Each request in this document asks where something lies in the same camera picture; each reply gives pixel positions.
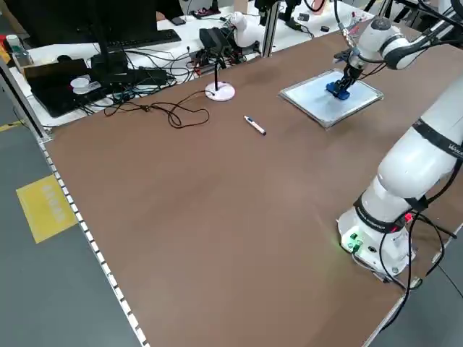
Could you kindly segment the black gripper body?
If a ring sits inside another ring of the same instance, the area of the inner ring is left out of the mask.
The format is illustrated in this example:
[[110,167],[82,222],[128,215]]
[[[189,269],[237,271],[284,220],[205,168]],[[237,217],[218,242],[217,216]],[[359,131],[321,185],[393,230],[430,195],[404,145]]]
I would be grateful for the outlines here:
[[356,74],[357,75],[357,80],[362,76],[363,72],[365,70],[365,67],[363,65],[352,65],[349,62],[347,62],[344,70],[343,70],[343,75],[344,73],[347,74]]

